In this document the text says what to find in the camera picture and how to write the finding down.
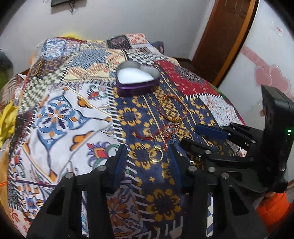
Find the orange sleeve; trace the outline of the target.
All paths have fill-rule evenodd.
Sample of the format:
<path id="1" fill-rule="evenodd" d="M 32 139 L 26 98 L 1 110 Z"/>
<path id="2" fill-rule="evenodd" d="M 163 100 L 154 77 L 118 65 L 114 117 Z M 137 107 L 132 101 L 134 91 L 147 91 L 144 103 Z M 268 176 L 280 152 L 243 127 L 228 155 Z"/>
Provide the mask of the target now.
<path id="1" fill-rule="evenodd" d="M 275 232 L 293 211 L 293 204 L 288 201 L 286 192 L 269 192 L 256 209 L 268 234 Z"/>

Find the white sliding door hearts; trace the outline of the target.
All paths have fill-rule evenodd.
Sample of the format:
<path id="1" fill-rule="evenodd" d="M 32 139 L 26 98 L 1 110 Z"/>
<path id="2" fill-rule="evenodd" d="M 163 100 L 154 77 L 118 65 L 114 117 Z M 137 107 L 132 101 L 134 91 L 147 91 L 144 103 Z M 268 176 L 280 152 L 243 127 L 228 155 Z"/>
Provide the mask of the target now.
<path id="1" fill-rule="evenodd" d="M 293 99 L 293 35 L 267 1 L 259 1 L 247 38 L 219 90 L 245 124 L 263 129 L 261 85 Z"/>

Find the colourful patchwork bedspread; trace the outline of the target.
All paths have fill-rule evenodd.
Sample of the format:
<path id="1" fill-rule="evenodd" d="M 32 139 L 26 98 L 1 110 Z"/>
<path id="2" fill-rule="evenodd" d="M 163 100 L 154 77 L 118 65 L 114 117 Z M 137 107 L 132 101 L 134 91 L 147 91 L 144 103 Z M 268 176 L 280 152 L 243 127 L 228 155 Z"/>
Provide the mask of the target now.
<path id="1" fill-rule="evenodd" d="M 160 71 L 152 93 L 118 95 L 116 71 L 125 61 Z M 15 98 L 7 200 L 23 236 L 66 173 L 89 173 L 124 144 L 125 175 L 107 199 L 115 237 L 178 238 L 185 196 L 176 191 L 168 169 L 168 144 L 186 137 L 222 155 L 245 154 L 228 141 L 195 132 L 198 124 L 220 127 L 243 120 L 216 88 L 160 54 L 141 33 L 41 42 Z"/>

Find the purple heart-shaped tin box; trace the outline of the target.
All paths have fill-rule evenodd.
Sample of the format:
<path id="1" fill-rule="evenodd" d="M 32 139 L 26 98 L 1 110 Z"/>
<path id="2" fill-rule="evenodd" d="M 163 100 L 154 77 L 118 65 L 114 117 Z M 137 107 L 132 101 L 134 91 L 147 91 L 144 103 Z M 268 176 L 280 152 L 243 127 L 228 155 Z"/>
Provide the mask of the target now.
<path id="1" fill-rule="evenodd" d="M 160 71 L 135 61 L 125 61 L 117 67 L 116 86 L 121 97 L 152 93 L 159 84 Z"/>

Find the yellow blanket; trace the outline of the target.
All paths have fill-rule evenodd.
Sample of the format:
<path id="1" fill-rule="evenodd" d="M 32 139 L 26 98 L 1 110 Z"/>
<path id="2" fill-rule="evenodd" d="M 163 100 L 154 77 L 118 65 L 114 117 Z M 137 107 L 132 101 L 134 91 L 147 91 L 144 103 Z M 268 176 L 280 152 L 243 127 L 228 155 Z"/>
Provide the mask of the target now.
<path id="1" fill-rule="evenodd" d="M 17 111 L 18 107 L 14 106 L 13 101 L 10 100 L 10 103 L 5 106 L 3 112 L 1 113 L 0 147 L 3 147 L 4 142 L 15 132 Z"/>

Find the brown wooden room door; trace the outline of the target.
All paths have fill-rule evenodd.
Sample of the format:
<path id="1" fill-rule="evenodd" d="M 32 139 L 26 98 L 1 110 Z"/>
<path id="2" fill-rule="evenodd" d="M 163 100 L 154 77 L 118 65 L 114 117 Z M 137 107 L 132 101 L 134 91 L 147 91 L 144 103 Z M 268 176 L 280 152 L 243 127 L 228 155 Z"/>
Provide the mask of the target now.
<path id="1" fill-rule="evenodd" d="M 258 1 L 215 1 L 192 59 L 198 76 L 219 86 L 249 33 Z"/>

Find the dark blue bag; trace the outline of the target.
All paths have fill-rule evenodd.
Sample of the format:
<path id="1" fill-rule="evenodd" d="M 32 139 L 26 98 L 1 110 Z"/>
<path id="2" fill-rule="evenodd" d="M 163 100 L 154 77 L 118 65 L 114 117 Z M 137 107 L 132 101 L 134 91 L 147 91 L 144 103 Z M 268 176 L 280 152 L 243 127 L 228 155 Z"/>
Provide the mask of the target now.
<path id="1" fill-rule="evenodd" d="M 164 54 L 164 43 L 162 41 L 156 41 L 151 45 L 153 45 L 153 47 L 155 47 L 161 54 Z"/>

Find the striped patterned quilt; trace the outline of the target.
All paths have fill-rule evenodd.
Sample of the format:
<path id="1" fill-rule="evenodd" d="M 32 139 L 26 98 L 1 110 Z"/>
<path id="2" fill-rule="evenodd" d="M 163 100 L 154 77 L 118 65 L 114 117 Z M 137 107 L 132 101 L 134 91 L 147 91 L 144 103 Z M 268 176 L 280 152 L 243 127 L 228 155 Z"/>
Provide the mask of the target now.
<path id="1" fill-rule="evenodd" d="M 13 100 L 17 88 L 20 87 L 20 89 L 22 89 L 26 78 L 26 75 L 16 74 L 4 85 L 1 89 L 1 110 L 3 110 L 11 100 Z"/>

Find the green patterned bag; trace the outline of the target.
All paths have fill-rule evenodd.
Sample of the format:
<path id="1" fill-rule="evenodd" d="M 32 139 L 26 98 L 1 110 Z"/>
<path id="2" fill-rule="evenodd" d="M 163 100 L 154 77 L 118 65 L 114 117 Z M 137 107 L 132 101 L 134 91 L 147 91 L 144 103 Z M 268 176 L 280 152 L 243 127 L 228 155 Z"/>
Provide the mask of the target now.
<path id="1" fill-rule="evenodd" d="M 5 68 L 0 68 L 0 90 L 8 82 L 8 73 Z"/>

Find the yellow curved tube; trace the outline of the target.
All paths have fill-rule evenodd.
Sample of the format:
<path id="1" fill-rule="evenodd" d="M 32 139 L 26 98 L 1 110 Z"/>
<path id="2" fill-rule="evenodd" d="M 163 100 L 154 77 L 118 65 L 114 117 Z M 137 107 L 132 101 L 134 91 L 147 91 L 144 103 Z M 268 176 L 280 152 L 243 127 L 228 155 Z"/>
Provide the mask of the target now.
<path id="1" fill-rule="evenodd" d="M 72 33 L 72 32 L 67 32 L 61 35 L 61 37 L 63 38 L 71 38 L 71 39 L 76 39 L 79 41 L 83 41 L 82 37 L 78 36 L 76 33 Z"/>

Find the small black wall monitor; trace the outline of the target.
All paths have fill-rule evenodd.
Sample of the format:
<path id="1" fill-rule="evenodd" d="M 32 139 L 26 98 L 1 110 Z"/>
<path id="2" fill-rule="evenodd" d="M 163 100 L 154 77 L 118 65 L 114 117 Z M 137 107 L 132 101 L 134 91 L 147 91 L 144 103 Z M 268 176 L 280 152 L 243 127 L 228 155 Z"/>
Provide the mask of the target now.
<path id="1" fill-rule="evenodd" d="M 51 7 L 70 2 L 71 0 L 51 0 Z"/>

